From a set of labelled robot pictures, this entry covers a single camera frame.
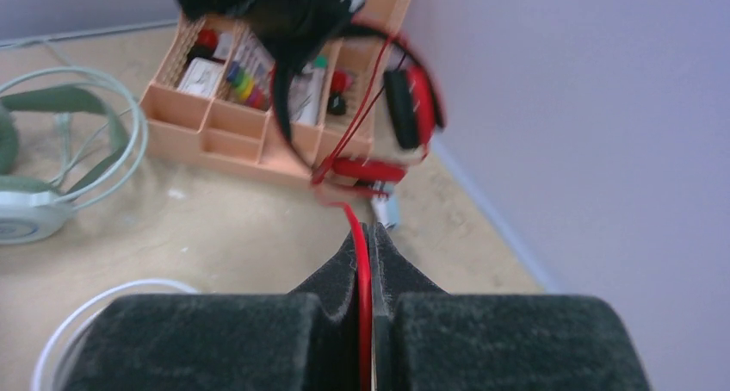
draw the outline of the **white headphones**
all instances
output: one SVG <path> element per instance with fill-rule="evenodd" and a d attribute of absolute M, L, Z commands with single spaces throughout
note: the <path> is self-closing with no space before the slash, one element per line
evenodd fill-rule
<path fill-rule="evenodd" d="M 61 84 L 41 90 L 31 90 L 2 96 L 6 90 L 49 74 L 71 72 L 91 79 L 87 83 Z M 133 115 L 131 137 L 121 124 L 120 117 L 96 94 L 83 87 L 96 87 L 118 93 L 129 102 Z M 37 178 L 9 176 L 18 154 L 18 132 L 13 123 L 14 111 L 44 113 L 86 112 L 107 117 L 111 153 L 95 165 L 67 191 L 59 188 L 63 179 L 44 182 Z M 94 134 L 87 144 L 96 137 Z M 115 174 L 132 155 L 134 144 L 141 139 L 138 157 L 127 174 L 115 185 L 93 199 L 76 205 L 78 197 L 98 187 Z M 139 166 L 147 145 L 147 124 L 141 107 L 132 93 L 111 76 L 90 68 L 75 66 L 52 68 L 29 73 L 9 83 L 0 85 L 0 245 L 14 245 L 45 239 L 56 233 L 74 213 L 81 208 L 99 202 L 116 191 Z M 61 177 L 73 167 L 82 156 L 84 145 L 72 162 L 65 165 Z"/>

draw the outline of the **black and red headphones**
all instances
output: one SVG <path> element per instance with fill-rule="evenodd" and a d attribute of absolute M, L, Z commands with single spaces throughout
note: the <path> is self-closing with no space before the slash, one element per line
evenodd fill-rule
<path fill-rule="evenodd" d="M 386 48 L 395 47 L 403 54 L 398 68 L 387 69 L 383 73 L 383 87 L 370 101 L 374 80 L 371 78 L 365 98 L 352 120 L 348 131 L 343 135 L 335 150 L 319 165 L 311 165 L 295 148 L 293 129 L 289 114 L 289 89 L 294 78 L 294 71 L 284 66 L 277 66 L 271 77 L 271 102 L 275 114 L 276 124 L 279 127 L 284 141 L 291 148 L 295 156 L 312 170 L 312 185 L 327 183 L 341 190 L 355 191 L 360 196 L 388 196 L 382 189 L 377 189 L 377 183 L 398 183 L 407 172 L 407 165 L 390 160 L 371 159 L 365 157 L 340 156 L 342 149 L 360 127 L 374 103 L 385 91 L 387 108 L 393 124 L 396 140 L 399 147 L 405 151 L 424 149 L 425 158 L 428 146 L 435 131 L 446 127 L 446 117 L 443 113 L 441 99 L 430 74 L 424 67 L 424 62 L 408 46 L 399 34 L 389 34 L 369 23 L 351 22 L 336 35 L 336 38 L 362 39 L 378 38 L 384 41 L 380 55 L 375 64 L 374 72 L 380 65 Z M 409 60 L 406 68 L 402 68 L 405 60 Z M 354 178 L 357 184 L 344 186 L 327 179 L 329 172 L 342 177 Z"/>

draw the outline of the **green cap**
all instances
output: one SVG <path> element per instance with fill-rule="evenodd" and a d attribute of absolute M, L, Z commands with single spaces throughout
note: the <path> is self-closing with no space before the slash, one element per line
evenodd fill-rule
<path fill-rule="evenodd" d="M 326 68 L 327 67 L 327 58 L 324 55 L 319 55 L 314 60 L 314 68 Z"/>

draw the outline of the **headphones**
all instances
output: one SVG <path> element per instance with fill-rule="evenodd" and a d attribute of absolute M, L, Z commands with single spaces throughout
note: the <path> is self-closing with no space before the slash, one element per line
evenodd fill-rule
<path fill-rule="evenodd" d="M 0 96 L 0 245 L 33 242 L 56 233 L 77 210 L 100 201 L 119 188 L 136 170 L 142 159 L 140 154 L 127 175 L 116 185 L 81 205 L 75 204 L 78 197 L 96 188 L 122 167 L 131 155 L 133 144 L 138 136 L 142 137 L 142 152 L 144 152 L 146 123 L 144 123 L 144 114 L 134 101 L 132 94 L 112 77 L 92 69 L 60 67 L 37 71 L 0 86 L 0 93 L 30 78 L 59 72 L 81 73 L 96 79 L 90 83 L 61 84 L 41 90 Z M 80 88 L 82 86 L 94 86 L 119 93 L 132 104 L 130 109 L 133 112 L 135 123 L 131 139 L 121 124 L 119 116 L 110 106 L 97 95 Z M 57 183 L 49 183 L 37 178 L 10 176 L 19 148 L 18 132 L 12 113 L 22 111 L 67 113 L 69 115 L 85 112 L 105 116 L 108 121 L 111 153 L 92 167 L 68 191 L 59 188 L 63 178 Z M 78 160 L 74 160 L 70 165 L 65 165 L 59 176 L 65 177 L 68 170 L 77 162 Z"/>
<path fill-rule="evenodd" d="M 424 62 L 407 46 L 401 35 L 389 34 L 364 22 L 349 23 L 340 30 L 337 38 L 378 38 L 385 41 L 383 48 L 380 50 L 379 61 L 389 45 L 394 46 L 403 53 L 404 59 L 408 58 L 411 61 L 411 64 L 406 68 L 400 68 L 399 65 L 396 69 L 384 71 L 383 90 L 386 93 L 387 108 L 399 147 L 405 151 L 423 148 L 423 158 L 425 158 L 434 132 L 443 130 L 446 127 L 446 117 L 443 113 L 436 86 L 429 72 L 425 69 Z M 295 148 L 292 138 L 288 97 L 294 75 L 293 70 L 284 66 L 277 66 L 273 70 L 271 78 L 272 109 L 284 141 L 294 155 L 312 170 L 312 185 L 316 186 L 327 182 L 330 186 L 354 191 L 361 196 L 389 196 L 384 188 L 378 188 L 378 186 L 383 186 L 386 183 L 399 183 L 405 177 L 407 165 L 389 160 L 367 157 L 340 157 L 339 155 L 342 148 L 350 140 L 351 134 L 360 126 L 362 119 L 368 115 L 370 108 L 372 108 L 378 97 L 376 96 L 372 100 L 364 114 L 360 114 L 365 102 L 362 103 L 363 105 L 360 107 L 356 118 L 350 124 L 348 132 L 340 140 L 336 150 L 325 158 L 319 166 L 313 166 Z M 368 87 L 365 100 L 368 99 L 369 90 Z M 333 183 L 326 178 L 329 172 L 341 177 L 354 178 L 357 182 L 353 186 Z"/>

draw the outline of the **purple-gray wall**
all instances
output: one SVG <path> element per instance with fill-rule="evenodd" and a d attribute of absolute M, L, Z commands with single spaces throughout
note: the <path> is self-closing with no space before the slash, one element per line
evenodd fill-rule
<path fill-rule="evenodd" d="M 0 0 L 0 40 L 178 17 L 173 0 Z"/>
<path fill-rule="evenodd" d="M 524 263 L 612 303 L 657 390 L 727 390 L 730 0 L 414 0 L 405 29 Z"/>

